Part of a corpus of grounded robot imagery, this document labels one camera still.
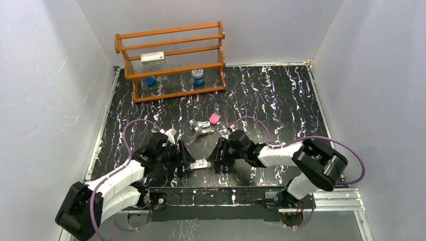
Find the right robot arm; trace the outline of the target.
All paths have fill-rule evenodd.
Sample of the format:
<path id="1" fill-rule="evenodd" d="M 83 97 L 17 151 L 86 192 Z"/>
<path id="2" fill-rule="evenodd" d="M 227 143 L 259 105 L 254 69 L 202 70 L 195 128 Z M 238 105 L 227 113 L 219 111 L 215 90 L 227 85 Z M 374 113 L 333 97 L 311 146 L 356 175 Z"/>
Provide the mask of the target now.
<path id="1" fill-rule="evenodd" d="M 348 160 L 334 148 L 323 143 L 324 137 L 306 137 L 284 146 L 255 143 L 243 130 L 236 130 L 228 138 L 219 138 L 207 158 L 213 166 L 231 166 L 242 159 L 252 167 L 297 166 L 301 174 L 291 179 L 276 203 L 295 208 L 303 198 L 317 190 L 333 191 Z"/>

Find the red white staple box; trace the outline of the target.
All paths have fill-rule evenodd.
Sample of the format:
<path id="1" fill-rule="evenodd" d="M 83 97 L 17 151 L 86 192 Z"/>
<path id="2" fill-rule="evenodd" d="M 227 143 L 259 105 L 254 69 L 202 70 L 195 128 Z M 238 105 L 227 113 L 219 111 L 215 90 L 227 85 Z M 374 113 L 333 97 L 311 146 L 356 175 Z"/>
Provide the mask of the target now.
<path id="1" fill-rule="evenodd" d="M 191 170 L 205 169 L 211 168 L 211 163 L 206 161 L 205 159 L 196 160 L 194 163 L 190 164 Z"/>

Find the light blue stapler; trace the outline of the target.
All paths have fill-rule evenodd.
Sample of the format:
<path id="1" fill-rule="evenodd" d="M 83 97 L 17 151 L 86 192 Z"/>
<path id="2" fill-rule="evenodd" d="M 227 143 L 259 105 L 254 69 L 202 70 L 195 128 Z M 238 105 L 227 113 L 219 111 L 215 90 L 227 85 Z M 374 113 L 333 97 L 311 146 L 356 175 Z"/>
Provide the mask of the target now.
<path id="1" fill-rule="evenodd" d="M 191 124 L 192 127 L 199 128 L 199 129 L 206 129 L 206 128 L 210 127 L 210 122 L 209 121 L 199 122 L 199 121 L 196 121 L 194 119 L 191 119 L 189 121 L 189 123 Z"/>

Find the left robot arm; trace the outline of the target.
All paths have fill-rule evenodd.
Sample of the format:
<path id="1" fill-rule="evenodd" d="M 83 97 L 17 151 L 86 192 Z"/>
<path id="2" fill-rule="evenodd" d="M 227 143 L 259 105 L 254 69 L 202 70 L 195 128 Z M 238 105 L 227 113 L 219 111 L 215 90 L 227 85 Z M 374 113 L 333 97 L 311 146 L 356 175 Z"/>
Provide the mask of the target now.
<path id="1" fill-rule="evenodd" d="M 68 190 L 55 223 L 78 240 L 89 240 L 99 226 L 128 208 L 151 208 L 153 199 L 139 181 L 158 167 L 187 168 L 195 163 L 182 140 L 172 133 L 154 133 L 148 143 L 130 155 L 126 163 L 88 183 L 75 182 Z"/>

